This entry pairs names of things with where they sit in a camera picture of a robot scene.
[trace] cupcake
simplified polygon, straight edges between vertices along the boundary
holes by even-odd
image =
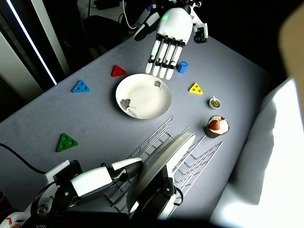
[[[209,138],[216,138],[225,134],[229,130],[229,125],[225,117],[214,115],[209,119],[205,128],[205,133]]]

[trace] blue triangle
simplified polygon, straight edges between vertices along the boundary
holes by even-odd
[[[72,90],[73,93],[87,93],[90,92],[90,88],[86,85],[83,80],[77,82],[76,86]]]

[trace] white robotic hand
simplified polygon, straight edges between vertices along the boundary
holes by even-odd
[[[189,41],[192,28],[196,33],[194,37],[195,42],[203,43],[207,41],[207,24],[203,23],[193,10],[195,6],[199,7],[200,4],[191,3],[192,5],[188,3],[182,8],[172,8],[166,11],[160,19],[156,31],[156,40],[146,66],[146,74],[152,72],[153,76],[159,74],[160,78],[166,77],[167,80],[170,80],[180,58],[181,51]],[[135,37],[142,29],[151,27],[159,18],[158,13],[151,15],[146,23],[137,30],[134,39],[136,40]]]

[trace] small bowl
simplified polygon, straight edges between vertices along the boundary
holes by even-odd
[[[210,101],[209,101],[209,106],[210,106],[210,108],[211,109],[219,109],[219,108],[221,108],[221,106],[222,106],[222,103],[221,103],[221,101],[220,100],[218,100],[218,99],[216,99],[215,98],[215,101],[219,104],[219,106],[218,107],[214,107],[212,104],[211,104],[211,101],[213,101],[213,98],[212,99],[210,99]]]

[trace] white plate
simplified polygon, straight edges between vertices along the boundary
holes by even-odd
[[[147,74],[136,74],[125,78],[116,89],[119,107],[137,119],[149,120],[168,111],[171,92],[159,78]]]
[[[165,165],[167,165],[168,170],[172,171],[190,148],[194,139],[195,134],[193,133],[179,134],[164,142],[144,162],[140,173],[132,181],[127,194],[127,208],[130,212],[136,209],[138,197],[158,172]]]

